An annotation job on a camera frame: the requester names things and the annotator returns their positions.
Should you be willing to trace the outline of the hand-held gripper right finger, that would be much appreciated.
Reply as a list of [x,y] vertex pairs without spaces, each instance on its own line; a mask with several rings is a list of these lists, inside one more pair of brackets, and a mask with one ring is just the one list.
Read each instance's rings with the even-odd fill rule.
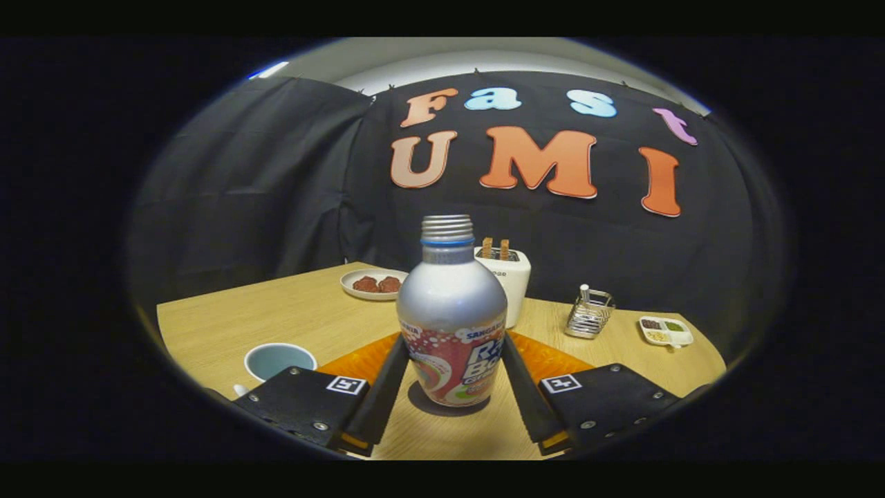
[[682,402],[625,365],[594,367],[517,332],[506,333],[502,359],[529,439],[543,456],[606,448]]

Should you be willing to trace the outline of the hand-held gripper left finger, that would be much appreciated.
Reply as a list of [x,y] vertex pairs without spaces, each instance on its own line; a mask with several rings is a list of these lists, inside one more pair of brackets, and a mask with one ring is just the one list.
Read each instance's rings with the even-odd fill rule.
[[369,457],[382,440],[408,363],[407,343],[394,333],[316,371],[282,369],[234,404],[298,439]]

